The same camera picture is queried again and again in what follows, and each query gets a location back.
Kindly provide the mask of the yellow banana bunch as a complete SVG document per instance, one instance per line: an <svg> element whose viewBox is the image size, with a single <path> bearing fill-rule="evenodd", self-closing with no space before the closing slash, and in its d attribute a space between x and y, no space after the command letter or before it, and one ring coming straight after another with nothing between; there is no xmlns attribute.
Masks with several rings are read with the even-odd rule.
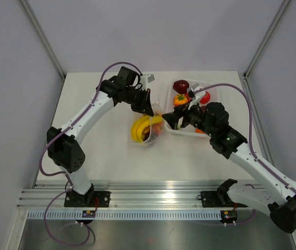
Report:
<svg viewBox="0 0 296 250"><path fill-rule="evenodd" d="M150 116L142 116L137 119L131 127L131 139L137 143L147 143L151 140L156 139L152 133Z"/></svg>

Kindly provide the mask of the clear polka dot zip bag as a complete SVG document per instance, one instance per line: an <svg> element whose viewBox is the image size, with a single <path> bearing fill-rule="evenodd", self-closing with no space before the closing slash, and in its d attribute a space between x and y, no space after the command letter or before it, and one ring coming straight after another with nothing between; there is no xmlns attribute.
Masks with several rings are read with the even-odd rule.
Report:
<svg viewBox="0 0 296 250"><path fill-rule="evenodd" d="M159 102L151 104L153 117L132 113L129 123L129 144L135 146L150 146L161 135L164 129L162 119L163 108Z"/></svg>

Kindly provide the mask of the peach fruit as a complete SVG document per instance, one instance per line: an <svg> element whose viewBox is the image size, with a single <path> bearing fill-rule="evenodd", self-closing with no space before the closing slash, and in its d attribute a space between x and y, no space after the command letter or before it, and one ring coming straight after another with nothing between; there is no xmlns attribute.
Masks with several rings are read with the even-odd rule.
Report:
<svg viewBox="0 0 296 250"><path fill-rule="evenodd" d="M160 113L155 113L155 115L151 119L151 128L152 128L152 133L155 136L159 136L161 131L162 131L162 126L163 126L163 118Z"/></svg>

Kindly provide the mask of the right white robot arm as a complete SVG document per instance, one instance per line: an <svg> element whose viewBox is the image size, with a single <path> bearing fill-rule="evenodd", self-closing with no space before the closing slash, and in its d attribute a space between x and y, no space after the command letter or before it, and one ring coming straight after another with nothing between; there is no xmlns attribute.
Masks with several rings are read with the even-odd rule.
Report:
<svg viewBox="0 0 296 250"><path fill-rule="evenodd" d="M286 233L296 230L296 181L254 151L251 142L229 125L229 114L221 103L209 103L205 110L199 105L183 104L162 118L172 129L191 125L208 135L217 153L245 170L271 195L273 200L263 209L273 223Z"/></svg>

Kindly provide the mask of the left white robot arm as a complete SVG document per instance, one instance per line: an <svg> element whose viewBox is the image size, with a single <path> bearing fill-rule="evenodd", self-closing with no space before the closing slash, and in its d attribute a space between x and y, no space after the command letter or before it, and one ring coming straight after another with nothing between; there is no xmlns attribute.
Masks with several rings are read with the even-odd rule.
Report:
<svg viewBox="0 0 296 250"><path fill-rule="evenodd" d="M103 198L109 199L110 193L95 191L83 169L86 156L81 143L97 121L118 103L129 104L133 112L153 116L147 85L154 79L152 74L121 67L110 79L100 78L93 98L71 120L61 128L48 129L47 155L70 184L65 207L108 207Z"/></svg>

